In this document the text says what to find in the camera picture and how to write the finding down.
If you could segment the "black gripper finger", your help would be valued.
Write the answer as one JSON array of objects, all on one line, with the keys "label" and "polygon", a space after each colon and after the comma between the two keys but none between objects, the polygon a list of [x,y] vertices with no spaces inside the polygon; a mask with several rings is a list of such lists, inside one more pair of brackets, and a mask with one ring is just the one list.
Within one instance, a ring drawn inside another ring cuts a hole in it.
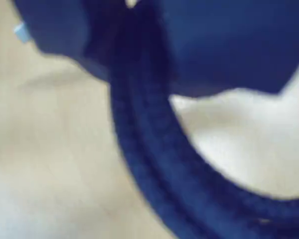
[{"label": "black gripper finger", "polygon": [[276,94],[299,66],[299,0],[163,0],[173,94]]},{"label": "black gripper finger", "polygon": [[123,0],[15,0],[13,4],[40,51],[76,61],[109,80],[109,59],[126,13]]}]

